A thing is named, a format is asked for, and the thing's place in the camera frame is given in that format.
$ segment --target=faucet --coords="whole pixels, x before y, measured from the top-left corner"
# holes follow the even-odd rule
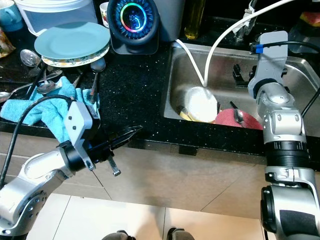
[[[252,0],[249,3],[249,6],[247,9],[244,10],[244,15],[243,17],[246,17],[248,15],[251,15],[255,12],[255,6],[257,4],[258,0]],[[256,22],[256,17],[252,18],[250,21],[246,21],[245,23],[241,24],[239,27],[236,27],[233,30],[234,33],[234,38],[237,42],[243,42],[244,41],[244,36],[249,35],[251,32],[253,26],[255,25]]]

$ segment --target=sink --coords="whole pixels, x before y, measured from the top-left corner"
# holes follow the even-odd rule
[[[200,72],[204,75],[205,64],[210,46],[186,44],[191,51]],[[207,90],[214,94],[221,104],[221,109],[230,109],[232,101],[240,110],[247,112],[262,122],[257,113],[256,100],[246,87],[236,88],[233,78],[233,67],[239,64],[241,75],[249,80],[252,67],[257,65],[258,56],[250,55],[248,51],[217,48],[211,59]],[[320,79],[302,58],[288,57],[287,74],[283,76],[284,85],[295,98],[295,106],[302,112],[311,97],[320,86]],[[179,116],[181,106],[185,106],[190,93],[201,87],[200,80],[186,52],[176,43],[172,46],[172,57],[168,83],[162,95],[161,112],[165,118],[184,120]],[[320,137],[320,99],[318,98],[304,117],[306,134]]]

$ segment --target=black countertop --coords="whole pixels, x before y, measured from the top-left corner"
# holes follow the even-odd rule
[[[221,29],[226,29],[233,22],[219,18],[214,20],[217,21],[216,26],[224,26]],[[270,28],[271,31],[275,29],[275,26],[263,27]],[[188,43],[211,45],[222,33],[221,29],[208,30],[196,41],[184,37],[181,39]],[[258,31],[252,32],[252,37],[262,28],[257,29]],[[26,29],[23,31],[18,38],[8,35],[17,50],[0,59],[0,91],[10,91],[31,82],[31,79],[25,77],[29,69],[21,63],[19,52],[21,49],[33,49],[35,37]],[[233,36],[229,35],[223,40],[221,47],[248,49],[247,44],[234,43]],[[140,124],[143,130],[136,137],[137,143],[157,142],[195,149],[264,155],[263,133],[260,130],[170,119],[161,115],[163,90],[169,78],[170,44],[162,43],[153,55],[118,55],[111,50],[105,60],[106,69],[100,75],[99,92],[101,123],[107,132],[119,130],[126,125]],[[65,74],[71,82],[77,76],[72,68],[66,69]],[[92,82],[93,74],[88,71],[80,87],[91,88]],[[14,127],[15,123],[0,120],[0,131],[12,132]],[[21,126],[20,133],[53,138],[52,133],[41,122],[34,126]],[[320,138],[308,137],[307,141],[312,167],[320,169],[317,160],[320,159]]]

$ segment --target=white cable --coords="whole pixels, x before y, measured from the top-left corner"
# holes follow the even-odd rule
[[[190,60],[191,60],[191,63],[196,71],[196,74],[198,75],[199,79],[200,79],[200,82],[201,84],[204,86],[205,85],[205,81],[204,81],[204,78],[202,77],[201,75],[201,72],[199,71],[199,68],[194,60],[194,57],[191,55],[191,52],[189,51],[189,49],[187,48],[187,46],[182,42],[180,41],[179,39],[175,40],[185,51],[186,53],[188,54]]]
[[[227,36],[234,28],[236,28],[237,26],[239,26],[240,24],[243,24],[245,23],[246,21],[250,20],[250,19],[253,19],[261,14],[264,14],[265,12],[271,10],[271,9],[274,9],[274,8],[277,8],[283,4],[286,4],[286,3],[289,3],[289,2],[292,2],[294,0],[281,0],[281,1],[278,1],[274,4],[271,4],[270,6],[267,6],[259,11],[256,11],[255,13],[241,19],[240,21],[236,22],[235,24],[233,24],[231,27],[229,27],[224,33],[222,33],[219,38],[215,41],[215,43],[213,44],[210,52],[209,52],[209,55],[206,59],[206,63],[205,63],[205,69],[204,69],[204,81],[201,81],[202,83],[202,86],[206,87],[207,84],[208,84],[208,75],[209,75],[209,66],[210,66],[210,61],[211,61],[211,57],[216,49],[216,47],[218,46],[218,44],[221,42],[222,39],[224,39],[225,36]]]

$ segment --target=blue towel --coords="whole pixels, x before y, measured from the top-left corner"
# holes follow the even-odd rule
[[[90,89],[75,89],[65,76],[62,76],[57,84],[60,85],[61,88],[48,93],[47,96],[64,95],[67,97],[73,97],[79,102],[85,103],[88,106],[93,106],[99,115],[99,100],[94,105],[89,102]],[[37,93],[36,88],[29,100],[9,99],[3,104],[0,111],[0,117],[12,122],[17,122],[27,107],[42,97],[43,95]],[[27,125],[33,125],[41,120],[51,130],[55,138],[60,143],[63,143],[64,141],[69,140],[69,136],[64,124],[64,119],[67,113],[68,104],[65,100],[49,99],[35,106],[25,117],[23,123]]]

